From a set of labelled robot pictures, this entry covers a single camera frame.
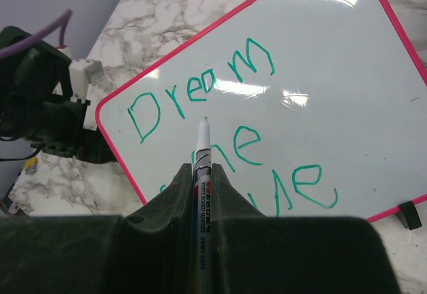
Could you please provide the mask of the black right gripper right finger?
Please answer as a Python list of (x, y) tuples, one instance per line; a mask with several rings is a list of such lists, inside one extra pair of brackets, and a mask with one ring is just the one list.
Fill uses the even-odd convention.
[(399, 293), (382, 240), (355, 217), (267, 217), (211, 172), (214, 293)]

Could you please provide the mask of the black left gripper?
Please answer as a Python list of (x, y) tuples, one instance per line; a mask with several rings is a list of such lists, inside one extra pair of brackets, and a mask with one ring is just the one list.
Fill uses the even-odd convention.
[(29, 140), (42, 152), (92, 163), (113, 163), (115, 156), (100, 130), (83, 127), (90, 102), (44, 102), (31, 112)]

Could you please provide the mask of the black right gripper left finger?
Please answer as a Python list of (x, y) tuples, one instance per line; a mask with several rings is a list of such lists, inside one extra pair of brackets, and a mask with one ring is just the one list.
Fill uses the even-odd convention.
[(1, 220), (2, 293), (186, 293), (191, 165), (127, 217)]

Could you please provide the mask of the green white whiteboard marker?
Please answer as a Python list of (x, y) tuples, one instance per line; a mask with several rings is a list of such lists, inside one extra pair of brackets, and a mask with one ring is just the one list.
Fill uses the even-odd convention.
[(193, 169), (195, 196), (194, 293), (211, 293), (211, 142), (207, 117), (197, 128)]

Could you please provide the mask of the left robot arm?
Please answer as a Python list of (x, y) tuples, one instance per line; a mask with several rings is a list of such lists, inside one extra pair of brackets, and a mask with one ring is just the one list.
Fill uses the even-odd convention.
[(116, 160), (100, 130), (83, 126), (89, 102), (72, 101), (73, 61), (39, 41), (1, 60), (1, 140), (93, 164)]

